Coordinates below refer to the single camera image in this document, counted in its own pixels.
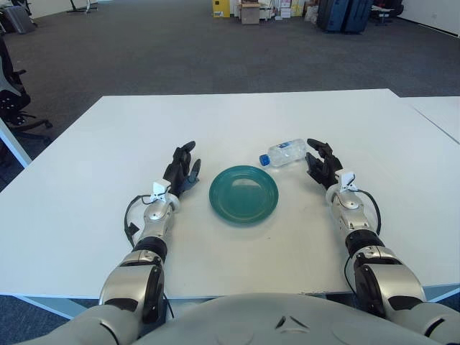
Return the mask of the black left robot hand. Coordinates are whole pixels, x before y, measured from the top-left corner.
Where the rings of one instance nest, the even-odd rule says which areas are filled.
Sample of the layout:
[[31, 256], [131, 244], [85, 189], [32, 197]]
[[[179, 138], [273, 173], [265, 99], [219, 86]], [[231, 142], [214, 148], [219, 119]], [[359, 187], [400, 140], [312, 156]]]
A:
[[187, 190], [193, 188], [199, 181], [198, 174], [201, 169], [201, 159], [191, 163], [191, 151], [196, 145], [195, 141], [188, 142], [182, 147], [177, 147], [172, 162], [167, 166], [163, 179], [170, 182], [169, 193], [177, 198]]

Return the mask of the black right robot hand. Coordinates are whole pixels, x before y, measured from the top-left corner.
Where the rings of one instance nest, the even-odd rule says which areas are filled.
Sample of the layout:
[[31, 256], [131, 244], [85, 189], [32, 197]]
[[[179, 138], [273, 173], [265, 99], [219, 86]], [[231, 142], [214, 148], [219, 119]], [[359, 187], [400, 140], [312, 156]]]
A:
[[316, 158], [311, 153], [306, 153], [305, 160], [308, 164], [308, 174], [327, 190], [338, 183], [336, 172], [343, 169], [341, 162], [334, 156], [333, 150], [328, 143], [323, 143], [316, 139], [307, 139], [307, 144], [320, 156], [320, 158]]

